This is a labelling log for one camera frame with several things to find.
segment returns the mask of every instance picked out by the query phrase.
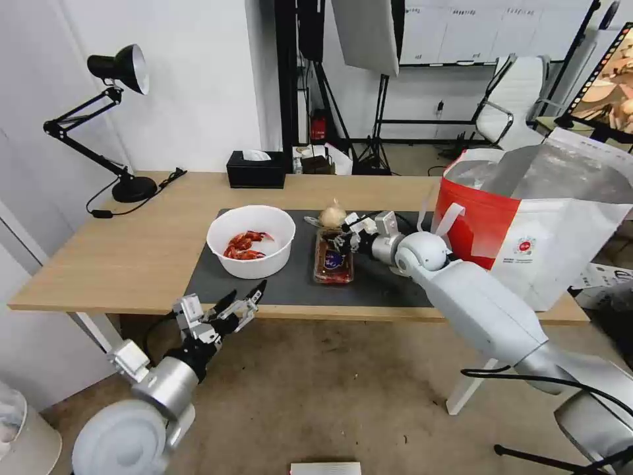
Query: chair armrest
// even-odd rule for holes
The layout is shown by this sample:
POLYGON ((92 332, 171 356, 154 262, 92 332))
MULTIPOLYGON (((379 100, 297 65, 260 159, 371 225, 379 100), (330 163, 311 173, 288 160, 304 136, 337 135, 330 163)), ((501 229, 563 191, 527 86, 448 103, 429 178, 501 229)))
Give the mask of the chair armrest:
POLYGON ((506 108, 503 108, 500 105, 489 101, 488 99, 484 99, 483 101, 481 101, 481 105, 482 105, 482 107, 481 107, 482 109, 483 109, 483 106, 491 106, 492 108, 497 109, 498 111, 503 112, 504 114, 506 114, 508 116, 508 123, 506 124, 504 129, 501 131, 501 134, 499 135, 498 139, 495 140, 492 143, 493 146, 496 146, 496 145, 499 144, 501 139, 503 139, 503 137, 505 137, 505 135, 508 133, 508 130, 510 130, 512 124, 514 123, 514 114, 512 112, 510 112, 509 110, 507 110, 506 108))
POLYGON ((534 105, 538 104, 539 102, 545 102, 546 104, 549 104, 550 106, 558 107, 558 111, 559 112, 565 108, 565 106, 563 104, 560 104, 560 103, 554 102, 554 101, 550 101, 549 99, 545 99, 545 98, 538 98, 538 99, 536 99, 536 102, 534 103, 534 105))

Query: red and white bag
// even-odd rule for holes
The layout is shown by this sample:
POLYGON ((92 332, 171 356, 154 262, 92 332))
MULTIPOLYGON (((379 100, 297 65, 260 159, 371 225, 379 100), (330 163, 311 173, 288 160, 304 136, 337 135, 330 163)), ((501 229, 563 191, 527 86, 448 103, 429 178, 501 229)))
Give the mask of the red and white bag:
POLYGON ((543 145, 465 151, 432 231, 534 310, 550 309, 633 206, 633 156, 556 129, 543 145))

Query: red crayfish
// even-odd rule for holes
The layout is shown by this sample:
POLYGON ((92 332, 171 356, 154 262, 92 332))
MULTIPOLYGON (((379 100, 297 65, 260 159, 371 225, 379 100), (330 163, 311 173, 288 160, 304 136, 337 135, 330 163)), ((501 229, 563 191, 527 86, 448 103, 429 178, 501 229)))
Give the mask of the red crayfish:
POLYGON ((229 241, 224 251, 224 257, 238 259, 240 261, 250 261, 252 259, 266 257, 266 254, 251 249, 254 241, 262 241, 263 239, 274 241, 272 236, 268 233, 256 231, 240 233, 229 241))

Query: black desk lamp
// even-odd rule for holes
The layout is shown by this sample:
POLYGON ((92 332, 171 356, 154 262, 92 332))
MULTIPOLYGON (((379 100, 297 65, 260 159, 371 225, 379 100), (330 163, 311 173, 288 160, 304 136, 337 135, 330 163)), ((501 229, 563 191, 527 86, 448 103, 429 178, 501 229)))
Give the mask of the black desk lamp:
POLYGON ((154 196, 158 190, 154 180, 147 177, 131 175, 127 171, 126 166, 112 162, 103 155, 93 152, 88 147, 68 136, 68 132, 75 127, 121 103, 121 93, 123 89, 116 85, 116 80, 120 80, 123 84, 139 94, 148 93, 150 79, 147 74, 143 52, 138 45, 133 44, 124 47, 116 56, 93 55, 88 58, 88 70, 109 87, 98 96, 84 102, 70 112, 65 113, 57 119, 45 122, 44 131, 48 135, 72 147, 77 152, 87 156, 93 162, 97 162, 102 167, 107 168, 119 177, 119 183, 114 185, 112 189, 112 196, 116 201, 120 203, 133 203, 135 201, 149 199, 154 196), (111 102, 95 112, 86 115, 75 115, 77 112, 102 98, 109 98, 111 102))

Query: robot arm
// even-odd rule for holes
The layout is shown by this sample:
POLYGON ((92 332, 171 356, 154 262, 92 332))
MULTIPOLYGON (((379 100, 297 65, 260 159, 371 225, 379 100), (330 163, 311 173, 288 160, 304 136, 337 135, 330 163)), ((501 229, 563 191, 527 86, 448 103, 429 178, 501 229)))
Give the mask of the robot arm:
POLYGON ((223 339, 239 332, 257 312, 266 281, 244 299, 235 292, 203 312, 195 294, 182 297, 171 316, 183 343, 169 350, 155 367, 132 341, 108 355, 132 384, 135 400, 111 404, 82 429, 73 448, 76 475, 161 474, 172 452, 195 419, 193 392, 206 377, 206 366, 222 348, 223 339))
MULTIPOLYGON (((558 426, 583 455, 598 463, 633 446, 633 379, 629 374, 602 358, 558 349, 523 300, 486 270, 453 256, 441 237, 429 232, 404 237, 390 211, 378 214, 375 226, 363 221, 355 216, 346 221, 351 248, 420 285, 470 346, 512 366, 540 391, 559 394, 564 385, 556 381, 562 381, 612 396, 581 390, 555 412, 558 426)), ((612 466, 618 475, 633 474, 633 462, 612 466)))

